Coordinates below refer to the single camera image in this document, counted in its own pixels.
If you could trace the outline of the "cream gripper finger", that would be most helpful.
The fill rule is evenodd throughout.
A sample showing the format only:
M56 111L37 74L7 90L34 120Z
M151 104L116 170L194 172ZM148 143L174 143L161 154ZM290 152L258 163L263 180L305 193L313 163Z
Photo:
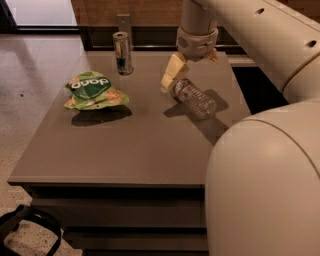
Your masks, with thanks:
M168 93L188 70L184 55L179 52L172 54L161 80L161 91Z
M218 58L218 53L216 49L213 49L207 56L209 60L211 60L213 63L218 63L219 58Z

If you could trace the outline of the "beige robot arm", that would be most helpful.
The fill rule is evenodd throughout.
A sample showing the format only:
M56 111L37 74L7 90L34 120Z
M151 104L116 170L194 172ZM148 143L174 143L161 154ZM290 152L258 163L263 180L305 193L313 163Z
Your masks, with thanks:
M207 168L210 256L320 256L320 26L278 0L183 0L161 81L213 55L224 27L285 97L216 142Z

